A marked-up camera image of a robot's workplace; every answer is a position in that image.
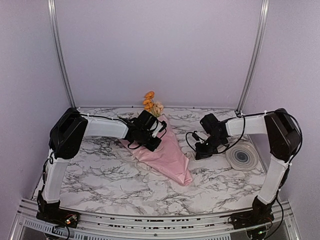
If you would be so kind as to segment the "orange flower stem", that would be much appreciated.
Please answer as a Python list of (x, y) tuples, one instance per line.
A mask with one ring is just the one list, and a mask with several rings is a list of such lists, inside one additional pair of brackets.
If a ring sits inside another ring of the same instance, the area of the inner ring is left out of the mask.
[(144, 110), (146, 111), (150, 111), (153, 106), (154, 106), (154, 96), (155, 96), (155, 92), (154, 91), (149, 91), (144, 95), (144, 100), (142, 102), (143, 106), (144, 106)]

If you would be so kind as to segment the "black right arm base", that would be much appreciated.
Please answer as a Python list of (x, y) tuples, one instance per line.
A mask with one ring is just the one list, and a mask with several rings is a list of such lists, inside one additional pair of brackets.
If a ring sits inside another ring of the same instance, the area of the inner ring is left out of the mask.
[(275, 219), (272, 213), (272, 206), (275, 201), (276, 199), (264, 204), (256, 196), (252, 203), (252, 210), (231, 214), (228, 223), (232, 224), (235, 230), (271, 223)]

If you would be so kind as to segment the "peach flower long green stem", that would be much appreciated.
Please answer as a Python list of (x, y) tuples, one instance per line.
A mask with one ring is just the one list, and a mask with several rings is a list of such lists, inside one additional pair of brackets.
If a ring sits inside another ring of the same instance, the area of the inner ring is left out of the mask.
[(164, 105), (159, 102), (159, 101), (156, 101), (152, 107), (152, 114), (158, 118), (161, 116), (162, 112), (164, 110)]

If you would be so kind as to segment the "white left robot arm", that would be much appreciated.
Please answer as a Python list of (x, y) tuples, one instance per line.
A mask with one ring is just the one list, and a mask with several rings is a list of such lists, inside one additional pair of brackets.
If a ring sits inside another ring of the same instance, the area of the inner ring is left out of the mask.
[(60, 191), (68, 164), (79, 152), (83, 138), (107, 137), (136, 143), (153, 152), (166, 133), (167, 123), (158, 120), (146, 110), (139, 116), (127, 119), (84, 114), (70, 107), (49, 133), (49, 153), (42, 173), (42, 189), (38, 192), (39, 212), (58, 223), (63, 219), (60, 208)]

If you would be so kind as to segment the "pink wrapping paper sheet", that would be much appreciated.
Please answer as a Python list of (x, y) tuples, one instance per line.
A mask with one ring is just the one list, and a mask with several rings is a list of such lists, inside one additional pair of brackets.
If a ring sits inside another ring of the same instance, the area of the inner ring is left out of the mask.
[(139, 162), (145, 163), (179, 185), (187, 186), (193, 181), (188, 169), (189, 159), (183, 153), (167, 117), (162, 115), (158, 119), (160, 121), (165, 121), (167, 127), (166, 133), (156, 150), (152, 152), (146, 147), (141, 146), (137, 149), (132, 148), (129, 152)]

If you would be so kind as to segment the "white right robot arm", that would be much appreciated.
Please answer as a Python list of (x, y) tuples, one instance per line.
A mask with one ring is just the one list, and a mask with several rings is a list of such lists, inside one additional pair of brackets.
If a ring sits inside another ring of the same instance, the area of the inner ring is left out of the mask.
[(212, 113), (205, 115), (200, 124), (208, 134), (203, 142), (195, 144), (197, 159), (219, 154), (218, 147), (227, 144), (229, 137), (242, 138), (243, 135), (266, 135), (270, 149), (270, 163), (266, 178), (258, 193), (255, 206), (248, 212), (247, 219), (258, 224), (267, 216), (265, 206), (271, 205), (286, 181), (293, 158), (303, 143), (301, 127), (284, 108), (262, 113), (237, 116), (218, 120)]

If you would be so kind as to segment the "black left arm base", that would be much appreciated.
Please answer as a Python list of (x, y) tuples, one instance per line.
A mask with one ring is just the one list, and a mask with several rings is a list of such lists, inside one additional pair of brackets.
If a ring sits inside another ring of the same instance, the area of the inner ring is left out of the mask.
[(47, 203), (42, 198), (37, 199), (38, 212), (36, 218), (52, 224), (66, 225), (76, 228), (80, 219), (80, 213), (60, 208), (61, 201)]

